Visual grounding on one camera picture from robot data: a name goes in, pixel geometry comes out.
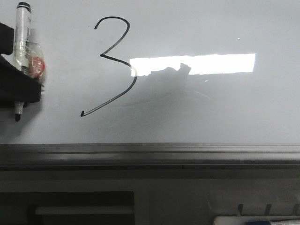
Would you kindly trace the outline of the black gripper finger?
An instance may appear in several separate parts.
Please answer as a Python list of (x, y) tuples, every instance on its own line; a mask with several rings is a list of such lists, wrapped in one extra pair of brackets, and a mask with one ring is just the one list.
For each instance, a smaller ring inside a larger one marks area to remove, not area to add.
[(14, 29), (0, 24), (0, 107), (13, 108), (14, 102), (35, 103), (41, 99), (41, 84), (9, 63), (3, 55), (11, 55)]

